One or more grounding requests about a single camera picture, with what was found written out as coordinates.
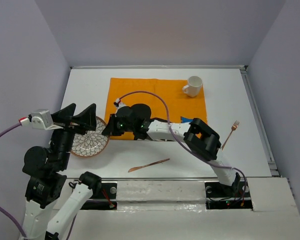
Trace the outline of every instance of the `copper fork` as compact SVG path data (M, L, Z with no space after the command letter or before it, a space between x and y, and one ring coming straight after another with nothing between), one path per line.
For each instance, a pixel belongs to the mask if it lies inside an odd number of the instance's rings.
M229 136L226 138L225 142L223 143L223 145L221 147L222 150L225 148L225 145L226 145L227 141L229 140L232 132L235 131L238 128L239 123L240 123L239 121L235 121L234 124L232 125L231 132L229 133Z

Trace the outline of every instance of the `white tabletop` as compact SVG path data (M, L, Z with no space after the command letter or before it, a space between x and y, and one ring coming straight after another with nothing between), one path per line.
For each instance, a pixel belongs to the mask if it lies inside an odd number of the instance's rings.
M104 119L111 78L186 80L190 76L203 79L208 124L220 135L222 143L235 120L240 121L224 149L231 165L247 177L270 177L268 159L239 69L72 69L62 107L76 103L79 113L96 103L96 114ZM163 164L128 173L132 167L166 158L170 160ZM71 155L64 171L68 178L77 178L85 171L102 178L216 177L208 165L178 143L156 141L110 140L95 157Z

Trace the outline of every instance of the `cable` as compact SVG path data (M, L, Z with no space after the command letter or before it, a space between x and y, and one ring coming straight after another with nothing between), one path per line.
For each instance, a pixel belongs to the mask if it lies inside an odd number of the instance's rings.
M242 203L241 203L241 207L243 207L245 205L245 197L242 198Z
M17 123L11 127L9 127L8 129L4 130L3 132L0 133L0 138L5 135L6 133L10 132L11 130L17 128L21 126L21 123ZM13 223L14 225L18 228L18 230L20 231L21 235L23 236L24 239L27 239L27 235L26 232L23 230L22 226L20 225L20 223L10 214L8 213L4 208L2 208L0 206L0 212L3 213L4 215L6 215Z
M95 201L95 200L89 199L89 200L87 200L85 203L96 203L96 204L101 204L101 203L103 203L103 202L102 202L102 201ZM70 229L69 229L69 232L68 232L68 236L66 236L66 239L65 239L65 240L69 240L69 238L70 238L72 229L73 229L73 227L74 227L74 225L75 225L76 217L77 217L77 215L75 215L74 218L73 218L73 220L72 220L72 223L71 223L71 226L70 226Z
M227 199L232 199L233 197L232 196L229 196L229 197L225 197L225 198L221 198L220 200L213 200L211 199L210 197L208 197L208 199L211 201L211 202L215 202L215 203L218 203L218 202L221 202L221 201L224 201L224 200L227 200Z
M171 128L171 124L170 124L170 116L169 116L169 109L168 109L168 106L167 104L165 103L165 101L160 97L158 96L157 94L155 93L152 93L152 92L149 92L149 91L132 91L132 92L129 92L127 94L124 94L123 96L121 96L119 98L119 100L121 101L121 99L123 99L124 97L126 96L129 96L131 94L137 94L137 93L144 93L144 94L150 94L152 96L155 96L156 98L158 98L164 105L165 107L165 111L166 111L166 120L167 120L167 123L168 123L168 126L169 126L169 130L170 130L170 133L172 134L174 140L180 144L181 147L183 147L183 149L185 149L188 153L192 154L193 156L195 156L196 158L198 158L199 160L201 160L202 162L208 164L209 166L211 167L214 167L214 168L217 168L217 169L230 169L230 170L236 170L237 172L239 172L242 177L243 177L243 180L244 180L244 188L243 188L243 193L242 195L239 197L238 200L236 200L236 203L238 201L240 201L244 196L245 196L245 192L246 192L246 188L247 188L247 178L245 176L245 174L238 168L236 167L231 167L231 166L219 166L219 165L214 165L213 163L207 161L206 159L204 159L202 156L196 154L195 152L192 152L190 149L188 149L185 145L183 145L183 143L177 138L177 136L174 134L174 131L172 130Z
M114 208L115 205L111 202L110 198L108 197L108 194L107 194L106 190L103 188L101 192L102 192L103 196L104 196L104 197L107 199L107 201L109 202L110 208Z
M69 232L68 232L68 236L66 236L66 239L65 239L65 240L69 240L69 238L70 238L70 235L71 235L71 232L72 232L72 228L73 228L74 225L75 225L76 217L77 217L77 215L75 215L74 218L73 218L73 220L72 220L72 223L71 223L71 226L70 226L70 229L69 229Z

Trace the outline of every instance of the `coffee mug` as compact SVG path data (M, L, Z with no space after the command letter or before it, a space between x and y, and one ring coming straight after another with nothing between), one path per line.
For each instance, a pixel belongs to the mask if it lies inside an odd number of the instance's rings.
M194 98L200 93L202 88L202 79L198 76L191 76L188 78L187 85L182 88L182 91L189 97Z

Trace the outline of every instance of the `decorative plate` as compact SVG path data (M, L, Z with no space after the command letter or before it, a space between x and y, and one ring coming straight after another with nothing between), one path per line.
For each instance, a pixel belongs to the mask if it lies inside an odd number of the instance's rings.
M71 153L77 157L88 158L101 153L109 142L109 137L101 133L106 127L105 121L96 116L95 131L88 131L85 135L76 134L73 139Z

